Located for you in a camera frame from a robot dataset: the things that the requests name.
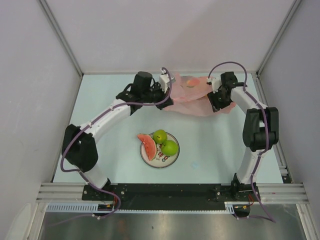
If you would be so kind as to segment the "pink plastic bag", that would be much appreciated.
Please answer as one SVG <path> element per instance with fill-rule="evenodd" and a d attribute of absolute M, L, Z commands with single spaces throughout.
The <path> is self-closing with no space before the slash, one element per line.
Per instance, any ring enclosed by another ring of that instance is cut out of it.
<path fill-rule="evenodd" d="M 164 109 L 167 112 L 176 112 L 184 115 L 197 117 L 209 117 L 219 114 L 228 114 L 236 106 L 233 102 L 229 106 L 213 112 L 210 101 L 207 97 L 207 77 L 206 76 L 190 76 L 174 74 L 175 83 L 172 84 L 170 97 L 173 100 L 173 105 Z M 189 88 L 186 82 L 189 79 L 197 78 L 199 84 Z"/>

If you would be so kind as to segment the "green fake pear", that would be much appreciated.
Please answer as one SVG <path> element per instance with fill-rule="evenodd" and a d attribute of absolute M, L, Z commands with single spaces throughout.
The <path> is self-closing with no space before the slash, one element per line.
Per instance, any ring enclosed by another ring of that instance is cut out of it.
<path fill-rule="evenodd" d="M 167 139 L 167 133 L 163 129 L 156 130 L 152 136 L 156 144 L 163 144 Z"/>

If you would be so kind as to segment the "red watermelon slice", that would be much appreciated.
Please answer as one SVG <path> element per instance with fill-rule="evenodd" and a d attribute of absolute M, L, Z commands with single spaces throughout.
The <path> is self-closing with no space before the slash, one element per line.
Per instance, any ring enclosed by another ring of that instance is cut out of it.
<path fill-rule="evenodd" d="M 153 138 L 148 134 L 138 134 L 137 138 L 141 141 L 144 146 L 146 155 L 149 161 L 152 161 L 157 154 L 157 145 Z"/>

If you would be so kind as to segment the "green fake guava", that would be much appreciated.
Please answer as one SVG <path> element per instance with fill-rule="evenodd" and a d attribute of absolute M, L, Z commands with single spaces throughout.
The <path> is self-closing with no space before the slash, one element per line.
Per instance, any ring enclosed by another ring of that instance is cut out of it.
<path fill-rule="evenodd" d="M 161 146 L 161 152 L 166 156 L 174 156 L 179 150 L 178 144 L 173 140 L 166 140 Z"/>

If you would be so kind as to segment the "round printed plate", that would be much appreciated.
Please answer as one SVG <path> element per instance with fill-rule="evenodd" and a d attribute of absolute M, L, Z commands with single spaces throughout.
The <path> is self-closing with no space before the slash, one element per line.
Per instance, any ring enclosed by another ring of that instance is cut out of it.
<path fill-rule="evenodd" d="M 142 142 L 140 144 L 141 158 L 148 166 L 150 166 L 152 168 L 156 168 L 156 169 L 166 168 L 166 167 L 172 165 L 177 160 L 177 158 L 180 154 L 180 145 L 179 145 L 178 140 L 172 134 L 170 134 L 168 132 L 166 132 L 166 133 L 167 133 L 167 140 L 175 141 L 178 145 L 178 148 L 179 148 L 178 152 L 173 156 L 167 156 L 167 155 L 163 154 L 161 151 L 162 144 L 156 143 L 156 147 L 157 147 L 156 156 L 152 161 L 149 161 Z"/>

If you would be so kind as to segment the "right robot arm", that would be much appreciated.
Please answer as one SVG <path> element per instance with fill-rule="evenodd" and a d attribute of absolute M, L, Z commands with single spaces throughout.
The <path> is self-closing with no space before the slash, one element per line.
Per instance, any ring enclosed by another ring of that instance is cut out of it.
<path fill-rule="evenodd" d="M 214 112 L 235 103 L 245 114 L 242 140 L 246 149 L 228 190 L 235 200 L 242 201 L 257 192 L 256 176 L 261 160 L 279 141 L 279 111 L 258 101 L 233 72 L 225 72 L 219 79 L 208 77 L 207 84 L 212 87 L 207 97 Z"/>

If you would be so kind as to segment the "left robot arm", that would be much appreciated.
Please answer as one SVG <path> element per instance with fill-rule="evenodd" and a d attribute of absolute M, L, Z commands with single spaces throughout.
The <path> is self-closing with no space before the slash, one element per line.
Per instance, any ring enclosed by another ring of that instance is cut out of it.
<path fill-rule="evenodd" d="M 121 91 L 104 111 L 82 125 L 70 124 L 64 132 L 60 169 L 77 172 L 93 188 L 100 200 L 110 196 L 110 180 L 99 165 L 97 143 L 115 124 L 133 115 L 143 106 L 159 110 L 171 106 L 171 91 L 175 78 L 161 68 L 158 81 L 149 72 L 139 71 L 132 83 Z"/>

